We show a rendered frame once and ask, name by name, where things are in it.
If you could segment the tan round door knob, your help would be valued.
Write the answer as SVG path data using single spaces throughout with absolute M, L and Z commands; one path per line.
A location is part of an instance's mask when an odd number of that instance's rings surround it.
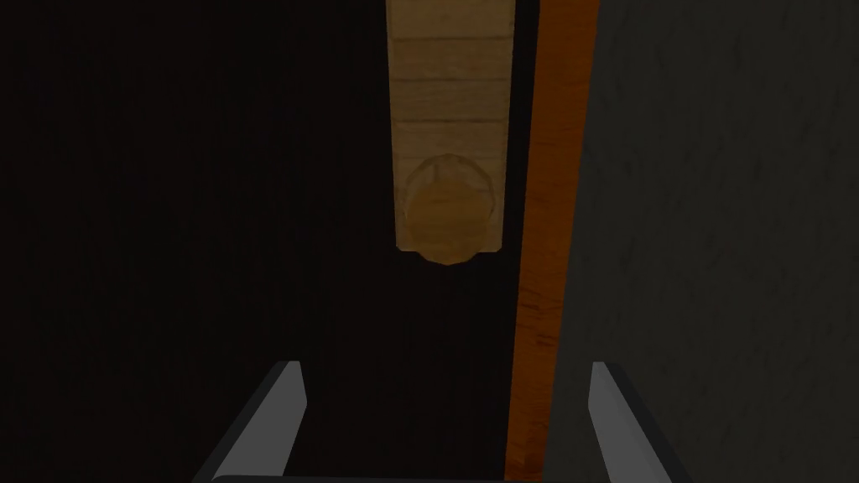
M 396 246 L 451 266 L 489 249 L 497 212 L 492 176 L 473 160 L 444 153 L 396 164 Z

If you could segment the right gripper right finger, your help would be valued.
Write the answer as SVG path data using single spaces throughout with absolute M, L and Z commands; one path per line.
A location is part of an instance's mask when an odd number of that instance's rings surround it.
M 693 483 L 618 364 L 592 364 L 588 412 L 611 483 Z

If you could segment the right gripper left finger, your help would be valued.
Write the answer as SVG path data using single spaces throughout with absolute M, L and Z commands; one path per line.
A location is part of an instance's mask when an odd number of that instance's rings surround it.
M 247 400 L 194 480 L 282 476 L 306 408 L 301 365 L 298 361 L 279 361 Z

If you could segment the dark door leaf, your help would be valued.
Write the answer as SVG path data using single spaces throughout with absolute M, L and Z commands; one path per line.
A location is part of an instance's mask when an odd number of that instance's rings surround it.
M 394 241 L 384 0 L 0 0 L 0 483 L 191 483 L 278 361 L 291 475 L 500 480 L 539 0 L 502 249 Z

